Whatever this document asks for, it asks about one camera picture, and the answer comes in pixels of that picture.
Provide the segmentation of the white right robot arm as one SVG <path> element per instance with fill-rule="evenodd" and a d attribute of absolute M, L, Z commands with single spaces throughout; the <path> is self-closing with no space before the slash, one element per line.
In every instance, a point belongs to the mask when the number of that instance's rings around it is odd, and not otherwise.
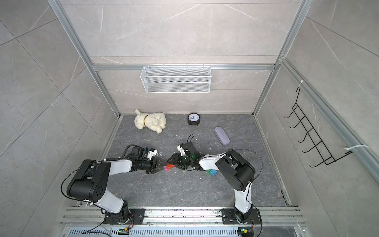
<path fill-rule="evenodd" d="M 201 154 L 192 142 L 182 143 L 167 163 L 181 170 L 190 167 L 198 171 L 219 171 L 235 191 L 235 204 L 232 214 L 226 214 L 232 221 L 247 224 L 251 221 L 253 204 L 251 185 L 255 180 L 256 170 L 235 149 L 229 149 L 217 155 Z"/>

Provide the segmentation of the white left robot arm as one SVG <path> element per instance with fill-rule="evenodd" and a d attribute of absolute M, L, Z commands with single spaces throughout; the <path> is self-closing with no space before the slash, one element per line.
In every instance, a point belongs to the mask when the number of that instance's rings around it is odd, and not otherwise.
<path fill-rule="evenodd" d="M 84 160 L 71 175 L 67 189 L 61 193 L 64 197 L 95 205 L 105 214 L 106 221 L 125 224 L 132 220 L 126 200 L 115 196 L 107 188 L 109 177 L 121 173 L 143 170 L 146 174 L 155 174 L 163 169 L 165 162 L 154 148 L 129 145 L 121 156 L 103 160 Z"/>

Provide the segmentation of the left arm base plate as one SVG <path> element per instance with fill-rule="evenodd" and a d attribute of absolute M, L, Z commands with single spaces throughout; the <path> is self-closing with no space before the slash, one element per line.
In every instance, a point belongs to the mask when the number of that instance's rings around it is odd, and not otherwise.
<path fill-rule="evenodd" d="M 144 220 L 146 210 L 144 208 L 132 208 L 128 210 L 122 210 L 120 213 L 107 213 L 105 214 L 104 224 L 111 225 L 124 225 L 132 224 L 141 225 Z"/>

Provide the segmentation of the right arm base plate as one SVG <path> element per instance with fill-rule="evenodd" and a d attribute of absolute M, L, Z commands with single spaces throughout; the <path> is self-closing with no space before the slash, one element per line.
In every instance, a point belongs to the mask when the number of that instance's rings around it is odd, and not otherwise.
<path fill-rule="evenodd" d="M 223 208 L 219 215 L 224 225 L 262 224 L 260 211 L 256 208 L 250 208 L 247 213 L 242 213 L 236 208 Z"/>

